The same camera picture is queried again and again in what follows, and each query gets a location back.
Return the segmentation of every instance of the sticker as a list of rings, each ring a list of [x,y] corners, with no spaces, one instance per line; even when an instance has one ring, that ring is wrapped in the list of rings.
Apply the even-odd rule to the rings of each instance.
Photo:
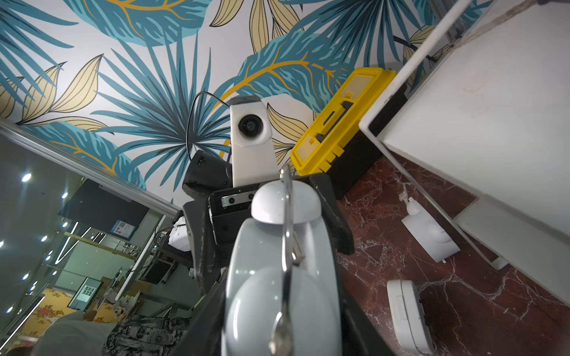
[[[113,229],[111,229],[111,232],[113,234],[117,234],[128,239],[131,237],[133,230],[135,230],[134,226],[127,224],[124,221],[117,220],[117,222],[113,226]]]

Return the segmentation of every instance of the white camera housing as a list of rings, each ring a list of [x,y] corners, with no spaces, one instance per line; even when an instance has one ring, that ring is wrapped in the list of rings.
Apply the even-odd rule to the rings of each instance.
[[[265,105],[256,96],[230,99],[231,163],[234,187],[272,181],[279,169],[271,140],[271,123]],[[239,123],[247,115],[261,119],[263,127],[254,137],[242,133]]]

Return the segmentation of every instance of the black cable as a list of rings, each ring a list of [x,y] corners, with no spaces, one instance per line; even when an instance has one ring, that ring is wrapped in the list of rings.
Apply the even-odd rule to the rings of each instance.
[[[188,144],[188,131],[190,130],[190,123],[192,122],[192,118],[194,117],[194,106],[196,105],[196,101],[198,101],[198,98],[200,97],[200,95],[209,95],[212,98],[218,100],[223,105],[225,105],[227,108],[230,107],[222,99],[220,99],[216,95],[213,95],[212,93],[209,93],[209,92],[199,92],[196,94],[196,96],[194,96],[194,100],[192,101],[192,106],[190,107],[190,117],[188,118],[188,122],[186,123],[186,152],[188,153],[188,159],[191,159],[191,156],[190,156],[191,147]]]
[[[231,172],[230,172],[230,158],[231,158],[231,147],[230,147],[230,151],[227,154],[227,161],[226,161],[226,176],[229,180],[232,180],[231,178]]]
[[[164,231],[166,231],[166,230],[168,230],[168,229],[172,229],[172,227],[163,228],[162,230],[160,230],[159,232],[157,232],[157,233],[152,237],[152,239],[154,240],[154,244],[155,244],[157,247],[160,246],[160,242],[157,241],[156,237],[157,237],[161,232],[164,232]]]
[[[156,239],[156,237],[157,237],[161,232],[164,232],[164,231],[166,231],[166,230],[168,230],[168,229],[172,229],[172,228],[171,228],[171,227],[163,228],[162,230],[160,230],[159,232],[156,232],[156,233],[152,236],[152,239],[153,239],[153,241],[154,241],[154,244],[155,244],[157,247],[160,246],[160,243],[158,242],[158,240]],[[150,266],[152,266],[153,264],[155,264],[155,263],[157,263],[157,262],[158,262],[158,260],[152,261],[152,262],[149,263],[148,265],[143,266],[143,267],[141,267],[141,268],[139,268],[139,269],[127,270],[127,275],[128,275],[129,273],[131,273],[131,272],[137,272],[137,271],[141,271],[141,270],[143,270],[143,269],[145,269],[145,268],[149,268]]]

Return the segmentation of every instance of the person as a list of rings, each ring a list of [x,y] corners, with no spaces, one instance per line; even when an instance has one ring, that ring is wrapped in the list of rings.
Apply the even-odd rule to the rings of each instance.
[[[167,356],[186,333],[190,318],[134,315],[119,324],[93,322],[96,310],[55,321],[30,346],[6,356]]]

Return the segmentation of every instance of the camera lens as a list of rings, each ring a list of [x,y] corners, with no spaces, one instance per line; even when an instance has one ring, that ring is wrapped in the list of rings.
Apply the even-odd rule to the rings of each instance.
[[[241,119],[238,127],[245,136],[255,137],[263,129],[263,122],[259,116],[250,114]]]

